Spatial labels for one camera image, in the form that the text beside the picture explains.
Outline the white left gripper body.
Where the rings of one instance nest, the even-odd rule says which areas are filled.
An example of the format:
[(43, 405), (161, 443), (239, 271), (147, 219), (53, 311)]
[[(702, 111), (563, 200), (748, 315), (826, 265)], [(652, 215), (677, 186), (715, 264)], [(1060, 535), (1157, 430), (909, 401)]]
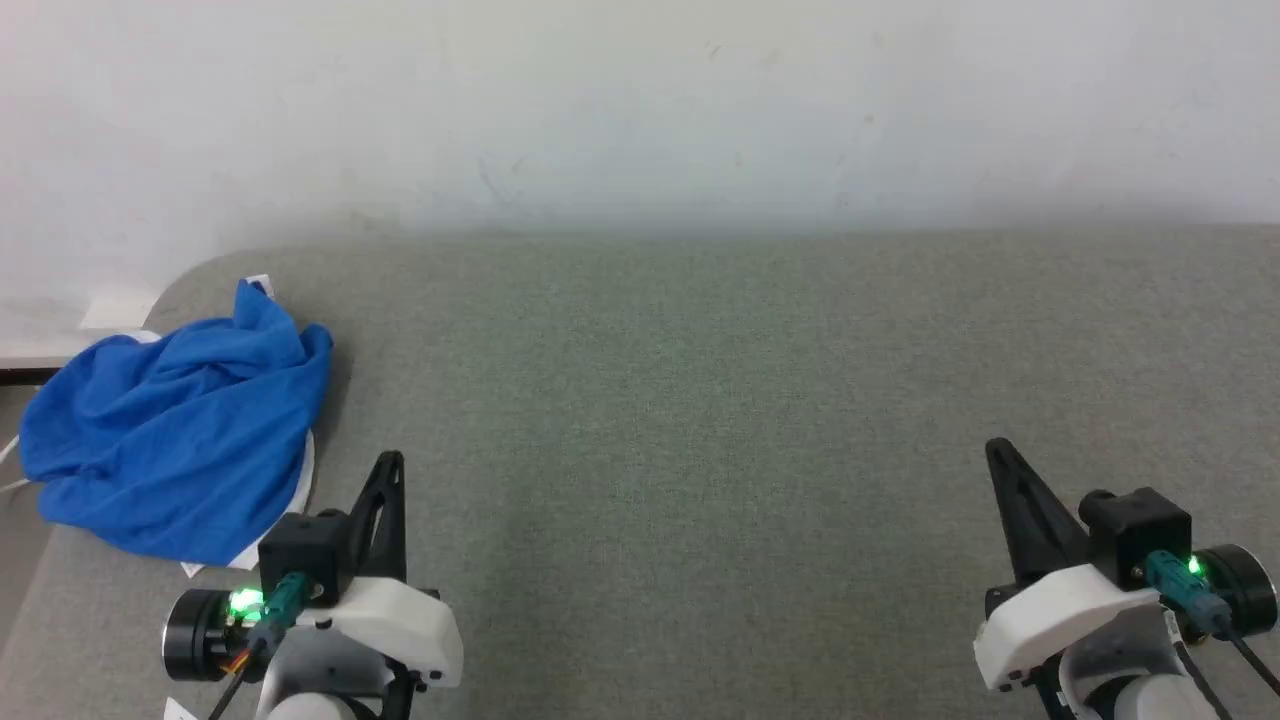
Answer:
[(465, 646), (451, 606), (402, 580), (356, 577), (330, 609), (308, 609), (300, 623), (321, 625), (416, 671), (431, 688), (456, 688)]

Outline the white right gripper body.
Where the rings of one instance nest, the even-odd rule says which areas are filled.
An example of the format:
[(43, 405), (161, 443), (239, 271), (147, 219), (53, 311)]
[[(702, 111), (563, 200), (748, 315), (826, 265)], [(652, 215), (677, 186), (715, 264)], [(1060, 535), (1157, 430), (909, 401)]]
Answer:
[(989, 691), (1019, 685), (1038, 667), (1062, 693), (1124, 675), (1167, 671), (1167, 621), (1151, 588), (1123, 591), (1093, 565), (1052, 571), (1001, 603), (979, 626), (974, 660)]

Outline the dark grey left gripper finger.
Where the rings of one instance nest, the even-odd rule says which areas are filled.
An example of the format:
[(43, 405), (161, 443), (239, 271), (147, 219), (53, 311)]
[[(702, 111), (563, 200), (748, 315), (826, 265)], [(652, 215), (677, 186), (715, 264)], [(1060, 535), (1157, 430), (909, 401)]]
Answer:
[(404, 456), (384, 451), (346, 521), (348, 566), (355, 577), (407, 579)]

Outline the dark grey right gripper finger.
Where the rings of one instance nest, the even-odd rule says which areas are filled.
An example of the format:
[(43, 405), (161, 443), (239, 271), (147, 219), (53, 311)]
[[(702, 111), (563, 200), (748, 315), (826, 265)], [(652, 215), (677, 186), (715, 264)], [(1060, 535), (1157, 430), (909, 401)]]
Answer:
[(1012, 442), (987, 441), (986, 461), (1014, 583), (1032, 585), (1050, 573), (1084, 564), (1085, 529)]

